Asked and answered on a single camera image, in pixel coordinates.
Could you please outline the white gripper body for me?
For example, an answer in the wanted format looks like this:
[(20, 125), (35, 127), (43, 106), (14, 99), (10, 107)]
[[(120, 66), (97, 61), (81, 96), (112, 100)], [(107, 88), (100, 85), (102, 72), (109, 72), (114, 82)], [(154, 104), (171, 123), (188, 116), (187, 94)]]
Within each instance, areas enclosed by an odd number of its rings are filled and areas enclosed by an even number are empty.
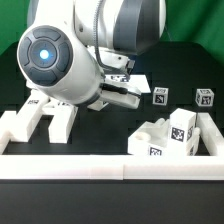
[(105, 48), (95, 50), (94, 47), (89, 47), (88, 51), (103, 72), (99, 100), (136, 109), (142, 92), (136, 85), (130, 83), (133, 61), (128, 56)]

